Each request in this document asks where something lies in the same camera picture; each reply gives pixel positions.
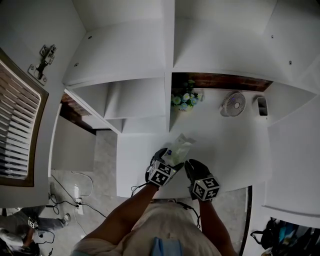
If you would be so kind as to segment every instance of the white fan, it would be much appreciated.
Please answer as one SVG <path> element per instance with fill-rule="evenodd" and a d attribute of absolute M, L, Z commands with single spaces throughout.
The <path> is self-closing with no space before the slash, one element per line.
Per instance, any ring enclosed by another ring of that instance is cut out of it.
<path fill-rule="evenodd" d="M 241 92 L 230 92 L 220 106 L 220 114 L 223 117 L 237 117 L 246 108 L 246 98 Z"/>

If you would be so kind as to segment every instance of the tiled floor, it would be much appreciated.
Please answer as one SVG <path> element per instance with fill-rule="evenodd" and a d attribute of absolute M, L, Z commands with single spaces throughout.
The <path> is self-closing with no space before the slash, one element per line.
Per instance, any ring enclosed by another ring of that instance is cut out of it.
<path fill-rule="evenodd" d="M 93 193 L 90 197 L 84 197 L 83 203 L 90 204 L 104 215 L 108 215 L 114 208 L 124 202 L 126 198 L 116 195 L 116 152 L 117 135 L 112 131 L 98 131 L 96 136 L 95 162 L 93 172 L 86 172 L 94 183 Z M 75 185 L 80 189 L 81 195 L 88 195 L 91 191 L 91 181 L 89 178 L 72 174 L 69 171 L 52 171 L 52 175 L 65 187 L 65 189 L 74 197 Z M 55 193 L 59 202 L 67 200 L 72 203 L 72 199 L 53 179 L 50 179 L 51 192 Z M 196 201 L 192 202 L 193 207 L 199 212 L 199 206 Z M 213 205 L 226 225 L 233 246 L 238 252 L 240 250 L 242 237 L 246 222 L 246 190 L 240 189 L 220 194 L 213 200 Z M 73 246 L 85 236 L 81 227 L 76 223 L 73 206 L 63 203 L 59 206 L 60 217 L 54 214 L 51 208 L 46 208 L 42 217 L 61 218 L 65 213 L 70 213 L 71 223 L 69 226 L 55 232 L 53 244 L 41 244 L 40 249 L 43 255 L 48 255 L 53 248 L 52 255 L 67 256 L 70 254 Z M 76 213 L 76 219 L 88 234 L 99 226 L 104 218 L 88 206 L 83 206 L 84 215 Z M 51 241 L 52 234 L 45 234 L 41 241 Z"/>

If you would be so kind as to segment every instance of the person's leg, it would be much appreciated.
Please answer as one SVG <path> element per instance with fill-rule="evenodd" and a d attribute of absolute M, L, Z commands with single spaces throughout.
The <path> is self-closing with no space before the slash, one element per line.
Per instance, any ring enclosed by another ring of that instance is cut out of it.
<path fill-rule="evenodd" d="M 21 209 L 21 212 L 30 218 L 37 219 L 45 208 L 45 205 L 25 207 Z"/>
<path fill-rule="evenodd" d="M 70 222 L 70 215 L 66 214 L 63 218 L 39 218 L 38 229 L 39 234 L 46 231 L 55 231 L 67 226 Z"/>

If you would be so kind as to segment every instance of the hand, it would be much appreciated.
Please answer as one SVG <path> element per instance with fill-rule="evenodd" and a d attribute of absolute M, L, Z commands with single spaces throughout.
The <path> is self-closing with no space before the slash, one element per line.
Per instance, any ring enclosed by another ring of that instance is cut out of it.
<path fill-rule="evenodd" d="M 192 200 L 197 199 L 197 196 L 193 193 L 193 188 L 195 185 L 196 180 L 202 180 L 212 176 L 211 172 L 209 171 L 208 167 L 203 163 L 190 159 L 189 161 L 185 161 L 184 169 L 186 172 L 186 176 L 191 182 L 191 185 L 188 187 L 189 192 L 191 194 Z"/>
<path fill-rule="evenodd" d="M 165 160 L 162 159 L 162 156 L 166 153 L 166 151 L 167 151 L 166 147 L 158 150 L 154 154 L 154 156 L 152 157 L 152 159 L 150 161 L 150 165 L 146 168 L 146 171 L 145 171 L 145 182 L 147 182 L 148 184 L 154 185 L 157 188 L 159 188 L 158 185 L 156 185 L 155 183 L 149 181 L 149 171 L 150 171 L 150 167 L 154 165 L 155 161 L 159 161 L 160 163 L 166 164 Z M 184 165 L 185 164 L 183 162 L 181 162 L 181 163 L 178 163 L 175 166 L 170 166 L 170 165 L 167 165 L 167 166 L 171 167 L 172 169 L 174 169 L 176 171 L 179 171 L 182 167 L 184 167 Z"/>

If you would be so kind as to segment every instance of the white box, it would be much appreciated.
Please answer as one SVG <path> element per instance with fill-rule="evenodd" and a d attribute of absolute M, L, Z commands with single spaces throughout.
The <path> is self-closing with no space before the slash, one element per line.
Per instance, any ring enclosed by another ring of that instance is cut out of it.
<path fill-rule="evenodd" d="M 202 201 L 210 200 L 217 196 L 219 184 L 214 177 L 198 179 L 194 182 L 193 193 Z"/>
<path fill-rule="evenodd" d="M 149 181 L 162 187 L 167 184 L 178 171 L 156 160 L 150 167 Z"/>

